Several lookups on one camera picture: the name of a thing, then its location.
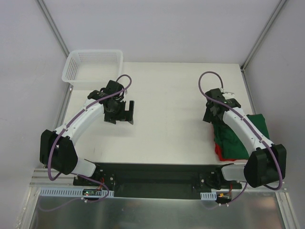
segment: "black joint housing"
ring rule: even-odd
[[[284,179],[286,171],[286,149],[280,144],[271,146],[271,150],[276,157]],[[251,187],[259,187],[279,180],[275,162],[267,148],[259,148],[251,153],[244,167],[244,177]]]
[[[41,134],[40,162],[46,166],[48,165],[52,145],[57,136],[58,134],[50,130],[45,130]],[[54,168],[57,171],[67,175],[74,170],[77,161],[78,158],[73,142],[68,137],[60,137],[53,152],[51,168]]]

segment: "metal frame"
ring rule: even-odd
[[[291,205],[289,193],[276,193],[276,198],[286,229],[300,229],[295,211]]]
[[[47,23],[50,26],[50,29],[52,31],[52,33],[54,34],[62,52],[64,53],[64,55],[66,57],[68,57],[69,55],[69,50],[44,2],[44,0],[36,0],[39,8],[41,9],[42,14],[44,15]],[[283,10],[284,6],[286,5],[286,3],[288,2],[288,0],[280,0],[275,8],[275,10],[273,11],[273,13],[271,14],[270,18],[268,19],[268,22],[266,23],[266,25],[264,26],[262,32],[260,33],[260,35],[258,36],[255,44],[253,45],[250,53],[248,54],[244,64],[241,67],[241,72],[243,75],[243,79],[244,79],[244,84],[246,86],[246,90],[249,96],[249,100],[250,100],[250,104],[251,104],[251,108],[253,113],[255,113],[255,105],[253,103],[253,99],[251,96],[251,92],[248,86],[248,83],[246,81],[246,75],[245,75],[245,69],[247,68],[248,64],[250,63],[250,61],[252,60],[253,56],[256,54],[257,50],[260,48],[263,40],[265,39],[265,37],[267,36],[270,28],[272,27],[274,21],[276,20],[276,18],[278,17],[279,13]],[[72,93],[73,87],[71,85],[67,86],[66,89],[66,93],[65,93],[65,97],[62,101],[61,104],[61,109],[60,112],[58,114],[58,118],[57,121],[54,125],[54,127],[58,127],[63,123],[67,108],[68,108],[68,104],[69,104],[69,100],[70,100],[70,96]],[[52,187],[71,187],[72,183],[73,183],[73,179],[74,176],[73,175],[68,175],[68,176],[62,176],[59,179],[57,179],[57,183],[51,182],[48,179],[47,173],[46,173],[46,169],[36,169],[34,171],[31,183],[30,183],[30,188],[28,190],[28,194],[27,194],[27,198],[24,201],[23,204],[23,208],[22,211],[20,213],[20,216],[18,217],[18,221],[17,221],[17,225],[16,228],[19,229],[28,229],[30,224],[31,224],[31,219],[33,217],[34,214],[34,209],[37,203],[37,199],[40,193],[40,187],[44,186],[52,186]],[[297,222],[297,219],[295,217],[295,213],[294,210],[292,208],[291,202],[290,202],[290,198],[289,198],[289,194],[287,193],[287,188],[285,186],[285,183],[283,182],[283,188],[282,190],[278,191],[276,193],[276,197],[278,200],[278,204],[279,204],[279,208],[282,214],[282,218],[285,224],[285,227],[287,229],[293,229],[293,228],[300,228]],[[266,189],[264,187],[259,187],[259,188],[247,188],[246,191],[253,191],[253,192],[266,192],[266,191],[270,191],[269,189]]]
[[[277,6],[275,7],[274,11],[272,12],[270,18],[268,19],[266,25],[264,26],[264,28],[261,31],[258,38],[256,39],[256,41],[255,41],[250,53],[248,54],[245,62],[243,63],[243,65],[241,67],[242,72],[247,68],[249,62],[252,60],[253,56],[255,55],[255,53],[259,49],[260,45],[262,44],[263,40],[267,36],[270,28],[274,24],[275,19],[279,16],[280,12],[283,10],[283,8],[284,8],[284,6],[286,5],[287,2],[288,2],[288,0],[280,0],[278,2]]]

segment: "white wall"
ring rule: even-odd
[[[305,228],[305,1],[290,0],[246,69],[271,138],[287,149],[286,182]]]
[[[0,229],[11,229],[59,112],[65,57],[34,0],[0,9]]]
[[[279,0],[46,0],[74,49],[127,62],[242,64]]]

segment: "folded clothing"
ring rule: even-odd
[[[269,139],[265,118],[262,114],[247,115],[256,128]],[[215,152],[221,161],[248,159],[249,155],[243,143],[234,131],[224,124],[213,124]]]

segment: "white plastic basket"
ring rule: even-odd
[[[120,50],[74,50],[66,61],[61,79],[76,89],[99,89],[122,73]]]

